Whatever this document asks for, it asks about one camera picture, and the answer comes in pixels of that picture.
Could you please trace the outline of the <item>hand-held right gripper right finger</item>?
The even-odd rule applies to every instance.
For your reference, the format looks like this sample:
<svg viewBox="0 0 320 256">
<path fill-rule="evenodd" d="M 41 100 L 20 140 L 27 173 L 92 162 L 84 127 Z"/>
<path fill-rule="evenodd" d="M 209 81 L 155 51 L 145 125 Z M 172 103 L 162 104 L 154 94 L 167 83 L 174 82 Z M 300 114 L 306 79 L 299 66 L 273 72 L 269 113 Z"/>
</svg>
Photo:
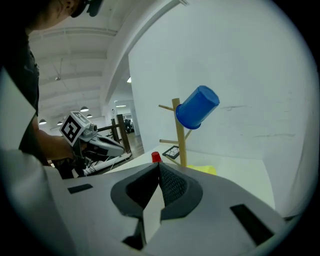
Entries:
<svg viewBox="0 0 320 256">
<path fill-rule="evenodd" d="M 199 204 L 185 217 L 161 221 L 147 243 L 153 256 L 256 256 L 258 245 L 239 221 L 232 207 L 241 206 L 254 216 L 248 223 L 262 224 L 270 239 L 285 228 L 284 219 L 268 204 L 231 180 L 194 169 L 160 163 L 197 181 L 202 187 Z"/>
</svg>

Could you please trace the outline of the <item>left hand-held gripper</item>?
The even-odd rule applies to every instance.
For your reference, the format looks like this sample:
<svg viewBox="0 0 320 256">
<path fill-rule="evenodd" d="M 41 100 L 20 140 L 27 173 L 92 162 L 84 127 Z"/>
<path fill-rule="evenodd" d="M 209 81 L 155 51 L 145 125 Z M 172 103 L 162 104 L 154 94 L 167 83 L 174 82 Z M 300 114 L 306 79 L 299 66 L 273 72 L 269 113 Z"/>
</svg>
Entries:
<svg viewBox="0 0 320 256">
<path fill-rule="evenodd" d="M 124 147 L 106 136 L 98 135 L 98 128 L 81 112 L 72 111 L 65 119 L 60 133 L 69 143 L 73 159 L 66 158 L 59 162 L 61 175 L 84 175 L 90 164 L 89 155 L 118 157 L 125 152 Z"/>
</svg>

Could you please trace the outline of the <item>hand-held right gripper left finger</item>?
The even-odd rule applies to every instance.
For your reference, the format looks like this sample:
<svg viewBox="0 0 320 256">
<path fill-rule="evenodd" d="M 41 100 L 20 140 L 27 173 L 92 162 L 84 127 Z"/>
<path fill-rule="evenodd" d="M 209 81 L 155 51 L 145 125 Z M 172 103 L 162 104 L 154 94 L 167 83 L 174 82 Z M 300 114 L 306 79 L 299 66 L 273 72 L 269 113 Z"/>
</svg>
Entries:
<svg viewBox="0 0 320 256">
<path fill-rule="evenodd" d="M 64 179 L 62 216 L 77 256 L 157 256 L 146 243 L 144 208 L 158 186 L 159 165 Z"/>
</svg>

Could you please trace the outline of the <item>person's left hand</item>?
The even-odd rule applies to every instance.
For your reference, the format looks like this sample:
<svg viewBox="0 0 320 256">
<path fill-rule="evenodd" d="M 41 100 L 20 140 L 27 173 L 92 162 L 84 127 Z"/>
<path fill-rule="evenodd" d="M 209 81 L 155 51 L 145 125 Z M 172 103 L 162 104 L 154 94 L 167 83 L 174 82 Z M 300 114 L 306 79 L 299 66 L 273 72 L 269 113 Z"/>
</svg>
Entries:
<svg viewBox="0 0 320 256">
<path fill-rule="evenodd" d="M 62 159 L 75 159 L 75 154 L 71 145 L 64 138 L 61 138 L 58 142 L 58 153 Z"/>
</svg>

